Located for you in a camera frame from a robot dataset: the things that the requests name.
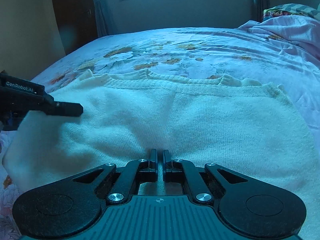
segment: bed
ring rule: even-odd
[[[281,84],[320,152],[320,22],[316,19],[290,15],[249,21],[237,29],[173,28],[106,36],[62,58],[32,81],[51,93],[88,69],[111,74],[143,68],[193,79],[229,74]],[[1,157],[14,135],[1,133]],[[2,165],[0,179],[0,239],[19,239],[12,205],[23,192]]]

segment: silver bolt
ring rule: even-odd
[[[119,202],[124,199],[124,196],[120,193],[113,193],[108,196],[108,199],[114,202]]]
[[[200,193],[198,195],[196,195],[196,199],[201,201],[201,202],[207,202],[211,199],[212,197],[207,194],[207,193]]]

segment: floral bedsheet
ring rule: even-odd
[[[214,79],[227,73],[238,79],[274,82],[284,86],[320,150],[320,61],[299,44],[270,31],[262,36],[261,30],[174,28],[107,36],[62,58],[32,81],[50,93],[87,69],[102,74],[150,68],[155,73],[193,79]],[[14,134],[1,133],[1,158]],[[0,180],[0,239],[19,239],[12,205],[23,192],[2,165]]]

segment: colorful pillow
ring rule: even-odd
[[[263,11],[263,21],[283,15],[303,15],[320,21],[320,11],[297,3],[278,5]]]

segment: white sweater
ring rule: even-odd
[[[224,75],[193,80],[148,69],[123,75],[87,71],[52,93],[81,103],[81,117],[30,112],[4,156],[15,184],[27,191],[104,163],[125,166],[156,148],[196,166],[214,162],[285,188],[307,207],[300,232],[316,240],[320,210],[313,138],[285,92]],[[145,194],[179,194],[174,185]]]

